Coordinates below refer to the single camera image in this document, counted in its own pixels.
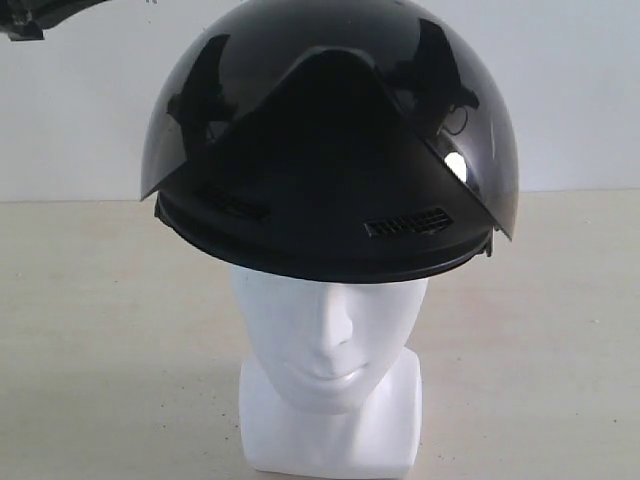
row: black helmet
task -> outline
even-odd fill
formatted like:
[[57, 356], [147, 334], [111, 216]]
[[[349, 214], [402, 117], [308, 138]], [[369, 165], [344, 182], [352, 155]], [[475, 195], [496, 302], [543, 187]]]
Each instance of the black helmet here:
[[44, 30], [105, 1], [0, 0], [0, 33], [14, 42], [44, 40]]
[[207, 254], [315, 281], [389, 283], [511, 239], [503, 99], [449, 27], [402, 0], [252, 0], [170, 75], [142, 198]]

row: glossy helmet shell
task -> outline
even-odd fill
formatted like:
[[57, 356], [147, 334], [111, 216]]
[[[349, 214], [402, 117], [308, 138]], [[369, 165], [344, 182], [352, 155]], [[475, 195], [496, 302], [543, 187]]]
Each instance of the glossy helmet shell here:
[[517, 149], [491, 74], [400, 0], [253, 0], [184, 54], [142, 197], [226, 262], [339, 283], [433, 276], [511, 238]]

